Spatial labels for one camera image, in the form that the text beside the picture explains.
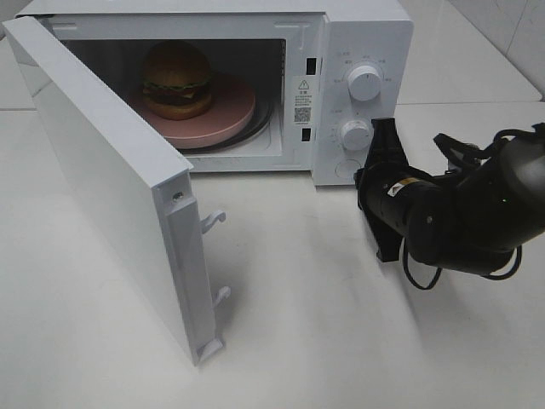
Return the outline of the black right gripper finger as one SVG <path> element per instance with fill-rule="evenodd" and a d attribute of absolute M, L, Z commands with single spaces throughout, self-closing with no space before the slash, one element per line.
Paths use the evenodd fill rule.
<path fill-rule="evenodd" d="M 366 212 L 365 218 L 376 241 L 377 258 L 381 262 L 396 262 L 399 260 L 399 249 L 403 236 L 389 227 L 372 212 Z"/>
<path fill-rule="evenodd" d="M 374 118 L 371 120 L 373 137 L 364 168 L 369 170 L 377 164 L 396 164 L 408 166 L 396 128 L 394 118 Z"/>

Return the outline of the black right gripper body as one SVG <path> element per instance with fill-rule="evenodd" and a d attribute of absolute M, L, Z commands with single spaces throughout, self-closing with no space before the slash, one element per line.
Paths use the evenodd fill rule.
<path fill-rule="evenodd" d="M 374 235 L 405 237 L 417 216 L 439 205 L 439 187 L 432 177 L 414 167 L 379 163 L 360 172 L 359 206 Z"/>

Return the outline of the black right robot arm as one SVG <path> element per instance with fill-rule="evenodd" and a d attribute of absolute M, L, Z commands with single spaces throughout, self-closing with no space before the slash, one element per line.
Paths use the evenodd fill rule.
<path fill-rule="evenodd" d="M 514 275 L 523 244 L 544 232 L 544 125 L 501 130 L 484 149 L 438 134 L 449 168 L 437 176 L 409 164 L 393 118 L 372 125 L 354 180 L 378 259 L 490 280 Z"/>

